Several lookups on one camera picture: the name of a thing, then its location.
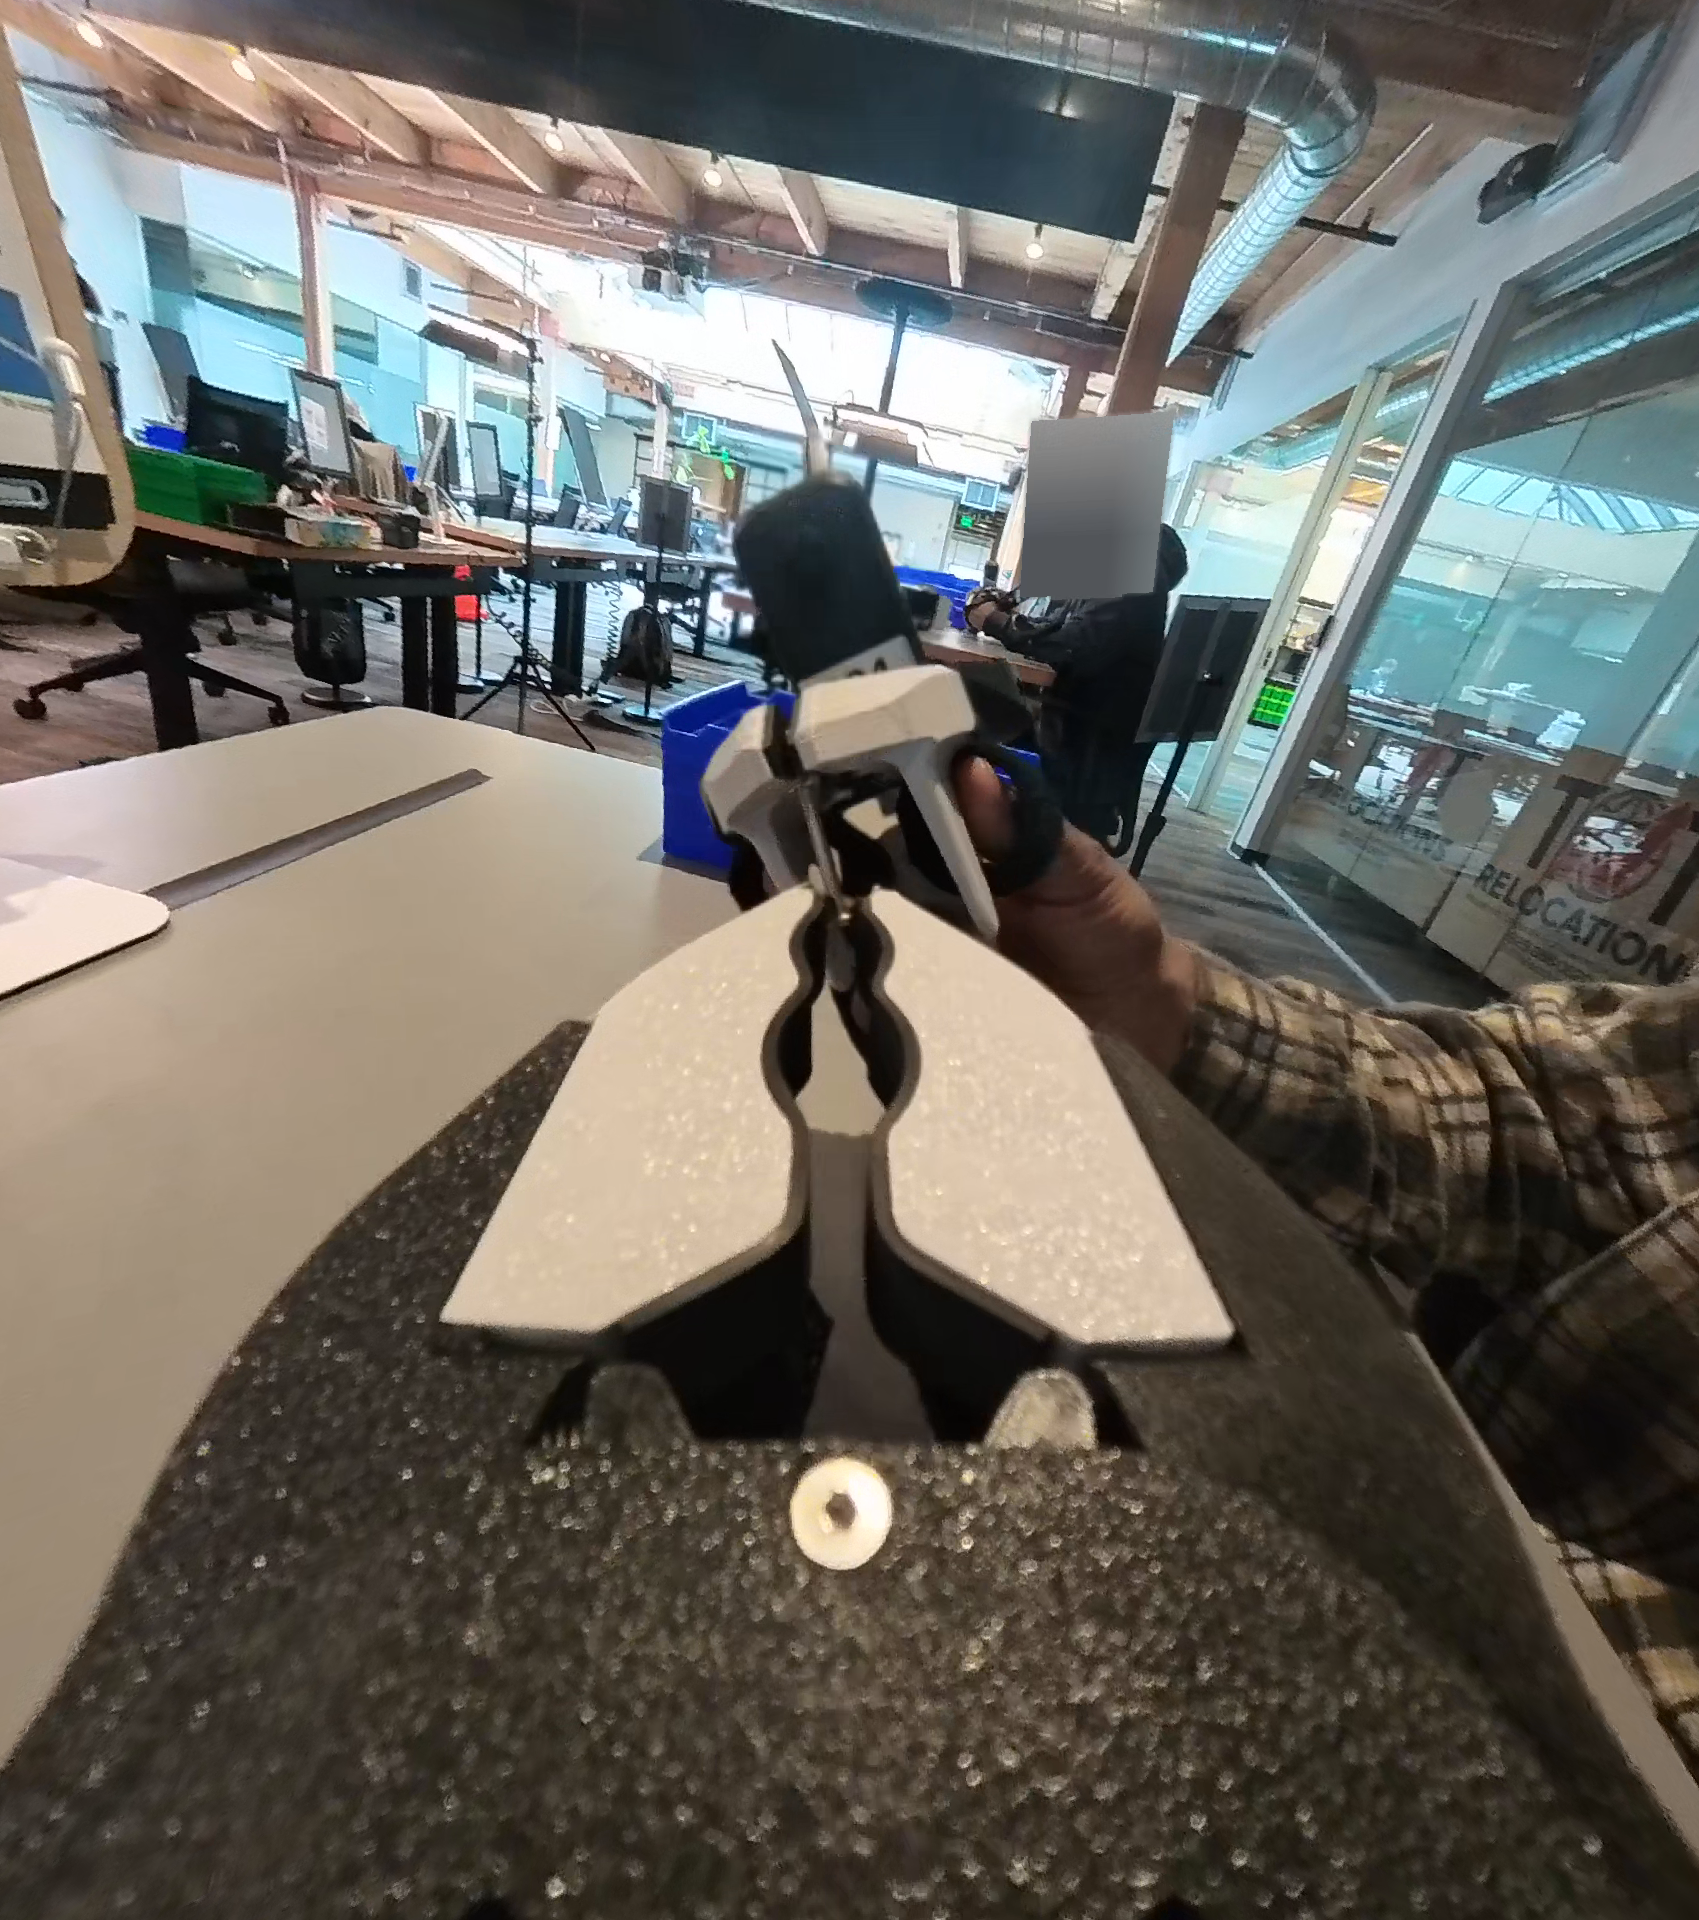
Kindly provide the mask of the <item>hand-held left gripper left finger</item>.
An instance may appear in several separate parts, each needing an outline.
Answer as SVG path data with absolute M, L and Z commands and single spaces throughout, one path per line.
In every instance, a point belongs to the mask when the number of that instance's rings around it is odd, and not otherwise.
M 798 1108 L 824 935 L 824 902 L 792 888 L 602 1007 L 447 1329 L 654 1369 L 704 1437 L 798 1437 L 828 1345 Z

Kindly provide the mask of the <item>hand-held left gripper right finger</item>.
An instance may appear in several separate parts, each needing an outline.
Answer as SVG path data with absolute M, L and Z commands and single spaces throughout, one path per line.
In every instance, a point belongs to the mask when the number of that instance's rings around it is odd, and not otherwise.
M 1090 1029 L 1028 973 L 892 888 L 846 931 L 842 1019 L 880 1105 L 866 1299 L 940 1439 L 1020 1381 L 1214 1359 L 1238 1340 Z

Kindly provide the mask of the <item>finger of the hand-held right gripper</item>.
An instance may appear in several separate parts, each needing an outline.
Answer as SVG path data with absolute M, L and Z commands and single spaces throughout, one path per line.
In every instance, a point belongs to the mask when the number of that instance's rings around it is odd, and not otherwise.
M 776 702 L 750 707 L 716 744 L 704 773 L 704 805 L 714 827 L 756 854 L 772 890 L 806 885 L 800 775 L 788 743 L 788 714 Z
M 910 667 L 820 680 L 796 702 L 796 761 L 844 770 L 872 761 L 902 765 L 974 739 L 974 702 L 950 667 Z

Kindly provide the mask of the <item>blue plastic bin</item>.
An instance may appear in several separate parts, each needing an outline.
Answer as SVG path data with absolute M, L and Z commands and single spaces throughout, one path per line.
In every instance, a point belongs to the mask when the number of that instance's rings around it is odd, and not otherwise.
M 786 689 L 752 689 L 746 682 L 716 684 L 676 702 L 664 714 L 662 854 L 668 863 L 718 879 L 730 873 L 732 851 L 718 834 L 712 812 L 704 803 L 702 781 L 718 746 L 746 713 L 764 707 L 790 716 L 794 695 Z

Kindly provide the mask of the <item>silver bolt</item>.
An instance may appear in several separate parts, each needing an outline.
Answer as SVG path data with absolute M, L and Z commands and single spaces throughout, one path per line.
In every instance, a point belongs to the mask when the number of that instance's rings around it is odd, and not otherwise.
M 832 841 L 836 785 L 830 775 L 818 773 L 802 759 L 792 735 L 784 740 L 784 757 L 812 851 L 812 882 L 830 908 L 824 973 L 832 994 L 844 998 L 854 990 L 860 968 L 856 949 L 858 900 L 848 893 L 842 854 Z

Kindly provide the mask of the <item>person's right hand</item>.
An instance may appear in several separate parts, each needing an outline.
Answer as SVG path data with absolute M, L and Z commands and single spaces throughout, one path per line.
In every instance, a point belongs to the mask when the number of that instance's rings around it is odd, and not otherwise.
M 1048 866 L 998 898 L 1000 949 L 1092 1031 L 1174 1077 L 1208 986 L 1198 949 L 1174 939 L 1142 888 L 1090 837 L 1062 827 Z

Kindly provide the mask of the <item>black panel on tripod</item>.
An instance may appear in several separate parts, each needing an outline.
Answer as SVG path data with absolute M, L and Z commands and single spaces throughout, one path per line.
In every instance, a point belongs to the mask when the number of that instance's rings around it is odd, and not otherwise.
M 1134 879 L 1144 874 L 1164 830 L 1176 781 L 1192 748 L 1218 743 L 1268 612 L 1268 597 L 1178 597 L 1136 735 L 1138 746 L 1156 751 L 1170 744 L 1172 759 L 1132 837 Z

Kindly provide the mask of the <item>wooden column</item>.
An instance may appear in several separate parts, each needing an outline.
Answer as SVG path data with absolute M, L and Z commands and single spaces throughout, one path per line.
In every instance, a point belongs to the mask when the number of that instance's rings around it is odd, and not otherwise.
M 1198 104 L 1188 119 L 1112 374 L 1104 409 L 1112 418 L 1154 411 L 1244 133 L 1246 112 L 1240 108 Z

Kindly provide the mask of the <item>black office chair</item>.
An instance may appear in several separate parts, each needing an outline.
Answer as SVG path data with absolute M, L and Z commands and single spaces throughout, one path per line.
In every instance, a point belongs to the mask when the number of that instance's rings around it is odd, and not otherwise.
M 133 640 L 115 653 L 87 659 L 41 684 L 29 684 L 13 711 L 29 723 L 47 721 L 47 697 L 81 693 L 93 684 L 143 679 L 149 689 L 153 733 L 165 752 L 201 743 L 193 691 L 215 699 L 243 695 L 257 699 L 273 726 L 291 723 L 287 701 L 261 684 L 247 682 L 225 667 L 201 659 L 195 624 L 209 614 L 257 612 L 261 598 L 251 571 L 243 564 L 211 558 L 161 554 L 157 561 L 121 571 L 81 588 L 27 588 L 41 603 L 83 607 L 109 619 Z

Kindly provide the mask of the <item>printed cardboard box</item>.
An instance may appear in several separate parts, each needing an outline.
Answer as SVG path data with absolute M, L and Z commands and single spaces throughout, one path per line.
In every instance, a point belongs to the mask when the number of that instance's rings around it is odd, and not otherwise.
M 1699 958 L 1699 770 L 1570 752 L 1464 857 L 1426 936 L 1508 992 L 1672 986 Z

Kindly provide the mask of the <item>green crate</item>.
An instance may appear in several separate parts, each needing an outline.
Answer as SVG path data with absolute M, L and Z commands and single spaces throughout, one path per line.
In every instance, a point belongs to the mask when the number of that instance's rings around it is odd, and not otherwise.
M 139 442 L 125 444 L 125 456 L 141 517 L 231 528 L 235 511 L 277 502 L 271 480 L 247 467 Z

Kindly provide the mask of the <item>person's plaid shirt torso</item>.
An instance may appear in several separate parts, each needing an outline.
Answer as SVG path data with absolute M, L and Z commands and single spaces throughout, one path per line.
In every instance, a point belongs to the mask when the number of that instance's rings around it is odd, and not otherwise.
M 1452 1391 L 1699 1786 L 1699 1190 L 1472 1310 L 1430 1319 Z

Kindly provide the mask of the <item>silver ventilation duct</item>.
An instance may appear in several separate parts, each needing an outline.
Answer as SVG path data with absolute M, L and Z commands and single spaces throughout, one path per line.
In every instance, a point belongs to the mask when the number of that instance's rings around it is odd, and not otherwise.
M 1280 27 L 1248 31 L 1246 53 L 1256 91 L 1244 112 L 1276 128 L 1282 148 L 1206 249 L 1172 361 L 1360 160 L 1380 104 L 1366 57 L 1324 7 L 1294 5 Z

